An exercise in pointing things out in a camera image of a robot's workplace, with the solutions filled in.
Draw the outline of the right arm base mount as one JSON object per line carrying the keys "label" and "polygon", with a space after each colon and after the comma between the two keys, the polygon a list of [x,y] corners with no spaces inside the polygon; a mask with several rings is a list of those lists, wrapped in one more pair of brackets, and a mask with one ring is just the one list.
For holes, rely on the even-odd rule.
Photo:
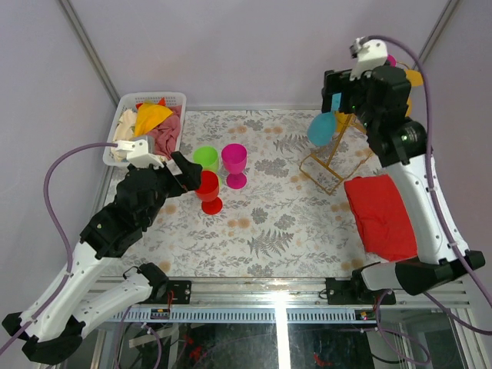
{"label": "right arm base mount", "polygon": [[382,305],[395,305],[397,302],[394,294],[382,297],[383,289],[372,291],[365,285],[362,271],[374,265],[376,263],[353,270],[349,278],[325,278],[324,291],[327,295],[327,303],[329,305],[371,304],[373,307],[377,302],[381,302]]}

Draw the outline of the green plastic wine glass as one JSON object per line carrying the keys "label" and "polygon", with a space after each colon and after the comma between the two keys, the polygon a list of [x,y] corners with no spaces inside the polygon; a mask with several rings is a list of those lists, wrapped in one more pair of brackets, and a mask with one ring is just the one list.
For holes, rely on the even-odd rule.
{"label": "green plastic wine glass", "polygon": [[200,164],[204,171],[218,172],[219,157],[214,147],[203,146],[196,149],[193,153],[193,161]]}

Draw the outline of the magenta plastic wine glass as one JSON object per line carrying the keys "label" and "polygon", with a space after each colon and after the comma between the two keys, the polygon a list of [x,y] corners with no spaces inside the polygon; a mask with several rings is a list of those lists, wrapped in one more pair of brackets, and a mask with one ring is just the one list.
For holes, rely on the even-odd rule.
{"label": "magenta plastic wine glass", "polygon": [[247,184],[247,176],[244,174],[248,159],[246,147],[238,143],[226,145],[221,152],[221,159],[228,172],[227,186],[232,189],[243,188]]}

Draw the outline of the red plastic wine glass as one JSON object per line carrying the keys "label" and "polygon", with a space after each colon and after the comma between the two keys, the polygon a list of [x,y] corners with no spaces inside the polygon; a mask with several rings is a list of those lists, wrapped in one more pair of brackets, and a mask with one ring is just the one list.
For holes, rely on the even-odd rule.
{"label": "red plastic wine glass", "polygon": [[201,209],[205,214],[218,214],[222,207],[222,200],[219,198],[219,180],[213,171],[201,172],[201,185],[195,194],[201,201]]}

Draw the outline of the teal plastic wine glass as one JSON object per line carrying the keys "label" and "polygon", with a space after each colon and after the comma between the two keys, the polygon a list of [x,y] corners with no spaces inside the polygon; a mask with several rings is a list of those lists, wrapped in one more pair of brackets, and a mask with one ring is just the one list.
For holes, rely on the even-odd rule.
{"label": "teal plastic wine glass", "polygon": [[310,123],[307,129],[308,140],[317,147],[327,145],[336,131],[337,119],[335,112],[340,107],[341,93],[334,94],[328,112],[320,113]]}

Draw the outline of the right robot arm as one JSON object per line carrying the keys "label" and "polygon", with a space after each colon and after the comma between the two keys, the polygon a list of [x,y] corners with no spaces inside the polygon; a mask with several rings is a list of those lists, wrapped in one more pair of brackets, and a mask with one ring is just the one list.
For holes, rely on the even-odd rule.
{"label": "right robot arm", "polygon": [[417,242],[417,256],[357,269],[351,296],[367,303],[389,289],[415,296],[471,274],[485,265],[482,252],[469,249],[447,208],[428,142],[430,135],[407,117],[411,83],[404,70],[383,65],[351,78],[345,71],[326,71],[322,111],[334,95],[340,110],[353,114],[366,129],[367,143],[401,196]]}

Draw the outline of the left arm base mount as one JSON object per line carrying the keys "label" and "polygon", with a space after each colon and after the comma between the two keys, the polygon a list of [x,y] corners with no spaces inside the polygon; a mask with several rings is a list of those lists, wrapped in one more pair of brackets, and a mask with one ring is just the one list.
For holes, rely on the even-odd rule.
{"label": "left arm base mount", "polygon": [[142,285],[145,297],[140,298],[137,304],[190,304],[191,281],[172,280],[162,269],[154,263],[144,263],[138,267],[131,267],[124,274],[125,281],[138,278],[137,285]]}

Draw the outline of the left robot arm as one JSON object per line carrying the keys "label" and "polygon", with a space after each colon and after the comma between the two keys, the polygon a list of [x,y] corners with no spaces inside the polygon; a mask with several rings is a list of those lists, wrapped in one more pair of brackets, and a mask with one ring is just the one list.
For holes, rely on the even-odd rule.
{"label": "left robot arm", "polygon": [[[179,151],[172,160],[180,169],[173,175],[160,168],[131,165],[117,185],[110,204],[96,213],[80,234],[72,252],[70,270],[26,311],[8,314],[3,328],[25,343],[24,355],[32,362],[56,365],[74,354],[100,324],[125,308],[141,302],[160,303],[168,298],[168,276],[148,262],[111,290],[91,300],[86,294],[102,272],[112,266],[151,227],[169,198],[199,189],[202,166],[189,162]],[[57,283],[65,281],[61,291]]]}

